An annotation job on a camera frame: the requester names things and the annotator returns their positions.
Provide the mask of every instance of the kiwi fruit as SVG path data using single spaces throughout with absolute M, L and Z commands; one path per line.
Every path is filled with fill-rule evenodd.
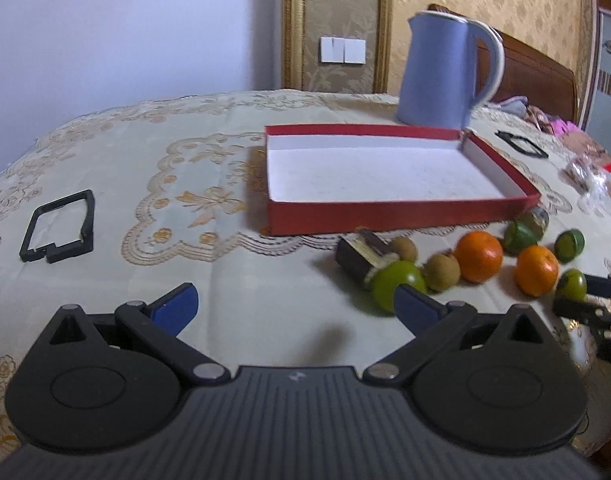
M 451 253 L 437 253 L 430 256 L 422 273 L 429 288 L 435 292 L 443 292 L 459 282 L 461 267 Z
M 397 236 L 390 242 L 390 248 L 394 250 L 400 259 L 407 262 L 416 263 L 419 258 L 419 251 L 412 240 L 407 236 Z

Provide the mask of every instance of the table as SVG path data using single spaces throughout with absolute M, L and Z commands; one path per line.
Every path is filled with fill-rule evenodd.
M 56 309 L 78 303 L 112 312 L 128 300 L 152 301 L 193 282 L 202 304 L 180 338 L 235 370 L 249 365 L 367 365 L 411 335 L 377 310 L 332 259 L 336 235 L 272 238 L 266 233 L 263 132 L 266 124 L 393 123 L 397 100 L 385 95 L 243 92 L 146 102 L 73 120 L 39 139 L 0 175 L 0 460 L 18 441 L 3 395 L 16 367 Z M 543 194 L 551 216 L 545 243 L 566 228 L 586 235 L 574 265 L 611 271 L 611 215 L 582 213 L 577 191 L 561 176 L 572 157 L 554 137 L 487 108 L 471 126 Z M 550 154 L 536 160 L 493 133 L 530 137 Z M 37 206 L 92 189 L 92 253 L 49 265 L 23 264 L 18 250 Z M 37 225 L 32 246 L 71 241 L 84 206 L 55 212 Z M 495 235 L 503 224 L 476 226 Z M 464 227 L 412 235 L 421 261 L 451 248 Z M 512 279 L 513 259 L 481 286 L 459 286 L 439 301 L 465 300 L 504 312 L 528 299 Z M 588 415 L 574 444 L 590 454 L 611 437 L 611 365 L 595 359 L 586 328 L 563 323 L 550 298 L 531 301 L 583 375 Z

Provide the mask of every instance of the bed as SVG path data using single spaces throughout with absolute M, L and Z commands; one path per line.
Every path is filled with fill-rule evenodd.
M 462 16 L 437 4 L 430 4 L 428 10 Z M 528 44 L 500 30 L 497 32 L 503 38 L 506 65 L 501 86 L 492 102 L 524 95 L 530 104 L 536 105 L 544 112 L 574 122 L 577 113 L 577 88 L 572 70 Z M 479 41 L 478 49 L 477 89 L 480 89 L 490 71 L 490 53 L 482 41 Z

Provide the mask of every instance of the light switch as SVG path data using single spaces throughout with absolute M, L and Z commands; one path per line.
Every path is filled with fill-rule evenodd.
M 321 62 L 343 63 L 345 40 L 343 38 L 321 38 Z
M 365 40 L 345 40 L 343 61 L 346 63 L 365 64 Z

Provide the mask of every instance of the green citrus fruit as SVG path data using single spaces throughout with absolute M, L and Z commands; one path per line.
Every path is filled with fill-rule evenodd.
M 588 283 L 579 269 L 566 270 L 556 285 L 556 295 L 569 300 L 584 301 L 587 293 Z
M 413 286 L 423 294 L 428 292 L 419 268 L 405 260 L 393 262 L 379 270 L 370 282 L 370 292 L 381 308 L 394 312 L 394 290 L 403 284 Z
M 578 229 L 562 232 L 554 243 L 554 253 L 557 259 L 567 264 L 575 259 L 585 247 L 585 238 Z
M 514 220 L 503 235 L 503 249 L 512 256 L 516 256 L 530 245 L 536 245 L 537 242 L 537 235 L 518 220 Z
M 550 215 L 542 207 L 535 206 L 525 211 L 519 217 L 519 222 L 525 224 L 535 234 L 538 242 L 543 238 L 548 225 L 550 225 Z

